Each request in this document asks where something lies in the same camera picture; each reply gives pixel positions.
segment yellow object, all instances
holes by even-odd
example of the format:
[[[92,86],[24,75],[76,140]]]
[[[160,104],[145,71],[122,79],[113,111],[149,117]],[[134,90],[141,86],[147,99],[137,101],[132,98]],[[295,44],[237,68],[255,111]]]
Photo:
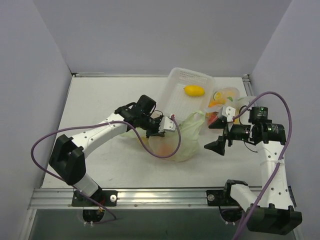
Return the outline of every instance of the yellow object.
[[[191,97],[200,97],[205,95],[205,89],[197,85],[188,85],[184,88],[184,92]]]

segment purple hose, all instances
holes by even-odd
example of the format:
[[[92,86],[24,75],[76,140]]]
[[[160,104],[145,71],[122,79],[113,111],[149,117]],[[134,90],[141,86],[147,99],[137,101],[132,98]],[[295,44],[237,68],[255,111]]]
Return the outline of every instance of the purple hose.
[[[48,133],[47,135],[41,137],[39,140],[37,140],[37,141],[32,145],[32,147],[31,147],[31,153],[30,153],[30,154],[31,154],[31,159],[32,159],[33,163],[34,163],[38,168],[40,168],[42,171],[44,171],[45,173],[50,174],[51,176],[53,176],[53,177],[55,177],[55,178],[57,178],[57,179],[59,179],[59,180],[61,180],[61,181],[64,182],[64,180],[63,180],[61,177],[59,177],[58,175],[54,174],[53,172],[50,172],[49,170],[45,169],[43,166],[41,166],[41,165],[37,162],[37,160],[36,160],[36,158],[35,158],[35,148],[36,148],[36,146],[37,146],[40,142],[42,142],[44,139],[46,139],[46,138],[48,138],[48,137],[50,137],[50,136],[52,136],[52,135],[61,133],[61,132],[70,131],[70,130],[78,130],[78,129],[92,129],[92,128],[103,127],[103,126],[110,125],[110,124],[125,124],[125,125],[127,125],[128,127],[130,127],[130,128],[135,132],[135,134],[136,134],[136,136],[138,137],[138,139],[139,139],[140,143],[142,144],[143,148],[144,148],[148,153],[150,153],[152,156],[155,156],[155,157],[161,158],[161,159],[170,158],[170,157],[172,157],[174,154],[176,154],[176,152],[179,150],[180,145],[181,145],[181,131],[180,131],[180,129],[179,129],[178,123],[177,123],[176,120],[175,120],[175,116],[174,116],[174,115],[172,115],[171,120],[172,120],[172,121],[174,122],[174,124],[175,124],[175,127],[176,127],[177,132],[178,132],[179,140],[178,140],[178,144],[177,144],[177,146],[176,146],[176,149],[175,149],[171,154],[169,154],[169,155],[167,155],[167,156],[160,156],[160,155],[157,155],[157,154],[153,153],[152,151],[150,151],[150,150],[148,149],[148,147],[147,147],[147,146],[144,144],[144,142],[142,141],[142,139],[141,139],[139,133],[137,132],[137,130],[135,129],[135,127],[132,126],[130,123],[128,123],[128,122],[126,122],[126,121],[110,121],[110,122],[104,122],[104,123],[100,123],[100,124],[96,124],[96,125],[89,125],[89,126],[73,126],[73,127],[67,127],[67,128],[59,129],[59,130],[53,131],[53,132],[51,132],[51,133]],[[104,209],[105,211],[107,211],[108,213],[110,213],[110,214],[113,216],[113,219],[108,219],[108,220],[104,220],[104,221],[101,221],[101,222],[96,222],[95,224],[98,224],[98,223],[99,223],[99,224],[102,224],[102,223],[114,221],[114,220],[117,219],[116,215],[115,215],[113,212],[111,212],[108,208],[106,208],[105,206],[103,206],[103,205],[100,204],[99,202],[93,200],[91,197],[85,195],[84,193],[80,192],[80,194],[81,194],[82,196],[84,196],[86,199],[90,200],[92,203],[94,203],[95,205],[101,207],[102,209]]]
[[[248,106],[246,106],[237,116],[235,116],[233,118],[233,120],[239,118],[242,114],[245,113],[245,111],[247,111],[259,98],[261,98],[262,96],[264,95],[267,95],[267,94],[272,94],[272,95],[276,95],[278,98],[281,99],[281,101],[283,102],[284,106],[285,106],[285,109],[286,109],[286,112],[287,112],[287,115],[288,115],[288,122],[289,122],[289,130],[288,130],[288,137],[287,137],[287,140],[286,140],[286,143],[279,155],[279,158],[278,160],[281,160],[285,154],[285,151],[289,145],[289,142],[290,142],[290,139],[291,139],[291,134],[292,134],[292,118],[291,118],[291,113],[290,113],[290,110],[289,110],[289,107],[288,107],[288,104],[286,103],[285,99],[278,93],[274,92],[274,91],[266,91],[264,93],[261,93],[260,95],[258,95],[255,99],[253,99]],[[246,217],[244,218],[243,221],[241,221],[241,223],[239,223],[239,226],[238,226],[238,229],[236,230],[232,240],[236,240],[240,237],[241,233],[243,232],[244,228],[245,228],[245,225],[247,224],[247,222],[249,221],[249,218],[252,216],[252,214],[254,213],[254,210],[255,208],[257,207],[259,201],[261,200],[262,196],[264,195],[264,193],[266,192],[267,188],[269,187],[270,183],[272,182],[272,180],[274,179],[275,175],[277,174],[277,171],[280,167],[280,163],[277,163],[275,165],[275,168],[274,168],[274,171],[273,173],[271,174],[270,178],[268,179],[268,181],[265,183],[264,187],[262,188],[259,196],[256,198],[255,202],[253,203],[249,213],[246,215]]]

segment purple cable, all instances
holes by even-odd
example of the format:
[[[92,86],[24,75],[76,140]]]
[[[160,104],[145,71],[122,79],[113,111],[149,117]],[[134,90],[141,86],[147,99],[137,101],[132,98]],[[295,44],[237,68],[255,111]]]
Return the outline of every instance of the purple cable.
[[[61,181],[64,182],[64,180],[63,180],[61,177],[59,177],[58,175],[54,174],[53,172],[45,169],[43,166],[41,166],[41,165],[37,162],[37,160],[36,160],[36,158],[35,158],[35,148],[36,148],[36,146],[37,146],[40,142],[42,142],[44,139],[46,139],[46,138],[48,138],[48,137],[50,137],[50,136],[52,136],[52,135],[61,133],[61,132],[66,132],[66,131],[70,131],[70,130],[79,130],[79,129],[92,129],[92,128],[103,127],[103,126],[110,125],[110,124],[125,124],[125,125],[127,125],[128,127],[130,127],[130,128],[135,132],[135,134],[136,134],[136,136],[138,137],[138,139],[139,139],[140,143],[142,144],[143,148],[144,148],[148,153],[150,153],[150,154],[151,154],[152,156],[154,156],[154,157],[161,158],[161,159],[166,159],[166,158],[172,157],[174,154],[176,154],[176,152],[179,150],[180,145],[181,145],[181,131],[180,131],[180,129],[179,129],[178,123],[177,123],[176,120],[175,120],[175,116],[174,116],[174,115],[172,115],[171,120],[174,122],[174,125],[175,125],[175,127],[176,127],[176,129],[177,129],[179,140],[178,140],[178,144],[177,144],[177,146],[176,146],[176,149],[175,149],[171,154],[169,154],[169,155],[167,155],[167,156],[160,156],[160,155],[157,155],[157,154],[153,153],[152,151],[150,151],[150,150],[148,149],[148,147],[147,147],[147,146],[144,144],[144,142],[142,141],[141,136],[139,135],[139,133],[137,132],[137,130],[135,129],[135,127],[132,126],[130,123],[128,123],[128,122],[126,122],[126,121],[110,121],[110,122],[104,122],[104,123],[100,123],[100,124],[96,124],[96,125],[67,127],[67,128],[59,129],[59,130],[53,131],[53,132],[51,132],[51,133],[48,133],[47,135],[45,135],[45,136],[41,137],[40,139],[38,139],[38,140],[32,145],[31,151],[30,151],[31,159],[32,159],[33,163],[34,163],[39,169],[41,169],[41,170],[44,171],[45,173],[50,174],[51,176],[53,176],[53,177],[55,177],[55,178],[57,178],[57,179],[59,179],[59,180],[61,180]],[[84,196],[86,199],[90,200],[90,201],[91,201],[92,203],[94,203],[95,205],[103,208],[105,211],[107,211],[108,213],[110,213],[110,214],[113,216],[113,219],[108,219],[108,220],[101,221],[101,222],[99,222],[99,224],[106,223],[106,222],[110,222],[110,221],[114,221],[114,220],[117,219],[116,215],[115,215],[112,211],[110,211],[108,208],[106,208],[105,206],[103,206],[103,205],[100,204],[99,202],[93,200],[91,197],[85,195],[84,193],[80,192],[80,194],[81,194],[82,196]]]
[[[239,118],[242,114],[245,113],[245,111],[247,111],[259,98],[261,98],[262,96],[264,95],[267,95],[267,94],[272,94],[272,95],[275,95],[277,96],[278,98],[281,99],[281,101],[283,102],[284,106],[285,106],[285,109],[286,109],[286,112],[287,112],[287,115],[288,115],[288,122],[289,122],[289,130],[288,130],[288,137],[287,137],[287,140],[286,140],[286,143],[279,155],[279,158],[278,160],[281,160],[285,154],[285,151],[289,145],[289,142],[290,142],[290,139],[291,139],[291,134],[292,134],[292,118],[291,118],[291,112],[289,110],[289,106],[287,104],[287,102],[285,101],[285,99],[277,92],[274,92],[274,91],[266,91],[266,92],[263,92],[261,93],[260,95],[258,95],[255,99],[253,99],[248,106],[246,106],[237,116],[235,116],[233,118],[233,120]],[[257,207],[259,201],[261,200],[262,196],[264,195],[264,193],[266,192],[267,188],[269,187],[270,183],[272,182],[272,180],[274,179],[275,175],[277,174],[277,171],[280,167],[280,163],[278,162],[276,165],[275,165],[275,168],[274,168],[274,171],[273,173],[271,174],[270,178],[268,179],[268,181],[265,183],[264,187],[262,188],[260,194],[258,195],[258,197],[256,198],[255,202],[253,203],[249,213],[246,215],[246,217],[244,218],[244,220],[239,223],[239,226],[238,226],[238,229],[236,230],[232,240],[236,240],[240,237],[241,233],[243,232],[244,228],[245,228],[245,225],[247,224],[247,222],[249,221],[249,218],[252,216],[252,214],[254,213],[254,210],[255,208]]]

